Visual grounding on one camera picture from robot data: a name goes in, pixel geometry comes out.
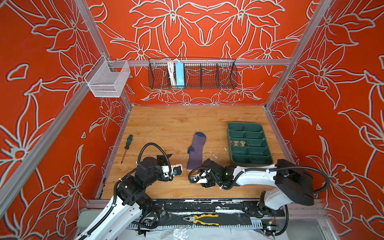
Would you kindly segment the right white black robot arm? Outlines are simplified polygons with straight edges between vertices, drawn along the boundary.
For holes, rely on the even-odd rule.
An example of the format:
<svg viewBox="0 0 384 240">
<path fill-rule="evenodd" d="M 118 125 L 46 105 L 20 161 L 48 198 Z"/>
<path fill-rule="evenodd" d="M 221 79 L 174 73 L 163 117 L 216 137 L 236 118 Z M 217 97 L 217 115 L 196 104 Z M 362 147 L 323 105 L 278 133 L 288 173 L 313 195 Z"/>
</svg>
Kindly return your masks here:
<svg viewBox="0 0 384 240">
<path fill-rule="evenodd" d="M 272 187 L 272 190 L 261 193 L 258 206 L 274 211 L 291 203 L 312 206 L 315 194 L 326 191 L 331 185 L 329 176 L 323 171 L 297 166 L 284 159 L 263 167 L 223 167 L 207 159 L 201 167 L 190 171 L 188 180 L 204 188 L 218 185 L 226 191 L 247 185 Z"/>
</svg>

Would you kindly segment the beige brown argyle sock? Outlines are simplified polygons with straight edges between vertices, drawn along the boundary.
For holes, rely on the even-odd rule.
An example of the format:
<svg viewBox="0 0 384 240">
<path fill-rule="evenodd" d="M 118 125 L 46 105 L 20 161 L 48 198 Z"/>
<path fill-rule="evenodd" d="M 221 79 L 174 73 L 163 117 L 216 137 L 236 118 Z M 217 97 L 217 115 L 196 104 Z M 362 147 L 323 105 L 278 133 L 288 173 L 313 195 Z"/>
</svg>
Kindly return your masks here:
<svg viewBox="0 0 384 240">
<path fill-rule="evenodd" d="M 247 146 L 246 141 L 239 141 L 239 140 L 231 140 L 230 144 L 231 144 L 231 146 L 235 146 L 235 147 L 246 147 Z"/>
</svg>

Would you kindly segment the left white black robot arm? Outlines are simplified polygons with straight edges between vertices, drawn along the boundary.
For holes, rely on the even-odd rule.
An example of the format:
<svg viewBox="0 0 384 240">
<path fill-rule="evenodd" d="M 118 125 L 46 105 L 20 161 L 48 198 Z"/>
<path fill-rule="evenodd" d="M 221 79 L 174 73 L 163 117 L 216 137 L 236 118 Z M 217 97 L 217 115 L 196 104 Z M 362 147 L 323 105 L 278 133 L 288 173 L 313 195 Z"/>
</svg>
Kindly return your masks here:
<svg viewBox="0 0 384 240">
<path fill-rule="evenodd" d="M 113 197 L 77 240 L 115 240 L 135 220 L 151 212 L 153 200 L 147 187 L 157 181 L 171 182 L 183 172 L 182 165 L 172 166 L 165 151 L 147 143 L 139 152 L 137 167 L 119 179 Z"/>
</svg>

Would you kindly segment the green divided organizer tray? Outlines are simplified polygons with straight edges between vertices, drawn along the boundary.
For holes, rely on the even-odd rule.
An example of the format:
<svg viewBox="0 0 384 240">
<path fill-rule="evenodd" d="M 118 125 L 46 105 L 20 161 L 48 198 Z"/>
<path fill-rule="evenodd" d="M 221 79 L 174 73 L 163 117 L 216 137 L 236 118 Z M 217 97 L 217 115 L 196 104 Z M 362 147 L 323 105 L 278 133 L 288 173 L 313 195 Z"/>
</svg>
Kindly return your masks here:
<svg viewBox="0 0 384 240">
<path fill-rule="evenodd" d="M 227 128 L 231 165 L 262 167 L 274 163 L 263 126 L 259 123 L 230 122 Z M 246 141 L 246 147 L 231 146 L 231 140 Z"/>
</svg>

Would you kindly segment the purple yellow blue sock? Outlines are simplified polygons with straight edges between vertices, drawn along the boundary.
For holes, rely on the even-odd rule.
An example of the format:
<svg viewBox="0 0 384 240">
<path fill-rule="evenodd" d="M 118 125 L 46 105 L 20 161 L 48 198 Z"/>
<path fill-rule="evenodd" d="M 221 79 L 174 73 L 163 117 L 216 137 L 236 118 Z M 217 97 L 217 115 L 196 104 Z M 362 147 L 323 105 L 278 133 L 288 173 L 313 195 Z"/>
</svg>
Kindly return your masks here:
<svg viewBox="0 0 384 240">
<path fill-rule="evenodd" d="M 203 149 L 206 143 L 206 135 L 202 132 L 196 132 L 191 145 L 188 148 L 189 159 L 187 170 L 191 171 L 202 166 Z"/>
</svg>

